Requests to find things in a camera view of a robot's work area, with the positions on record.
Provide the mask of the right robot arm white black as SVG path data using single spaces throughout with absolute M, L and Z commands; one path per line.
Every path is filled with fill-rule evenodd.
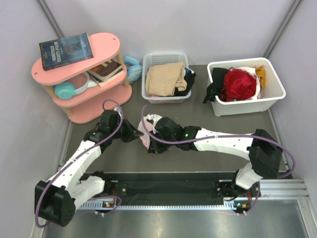
M 183 151 L 214 151 L 231 154 L 248 161 L 236 172 L 231 184 L 232 192 L 243 196 L 261 179 L 276 179 L 282 149 L 263 129 L 251 134 L 229 134 L 210 131 L 199 126 L 182 127 L 168 117 L 150 114 L 140 123 L 146 130 L 148 152 L 161 154 L 170 146 Z

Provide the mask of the pink white mesh laundry bag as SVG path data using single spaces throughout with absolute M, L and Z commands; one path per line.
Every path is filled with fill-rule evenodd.
M 150 136 L 145 130 L 145 123 L 144 123 L 143 117 L 141 117 L 141 120 L 139 122 L 138 130 L 144 133 L 144 135 L 141 136 L 140 139 L 141 139 L 143 145 L 148 149 L 149 144 L 150 144 Z

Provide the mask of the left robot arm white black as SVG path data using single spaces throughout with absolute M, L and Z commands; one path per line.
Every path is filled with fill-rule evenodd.
M 114 139 L 129 143 L 144 134 L 117 109 L 105 110 L 94 129 L 87 132 L 66 164 L 47 181 L 35 186 L 35 220 L 40 218 L 64 227 L 75 212 L 95 195 L 108 196 L 112 184 L 102 176 L 91 175 L 80 182 L 87 168 L 112 144 Z

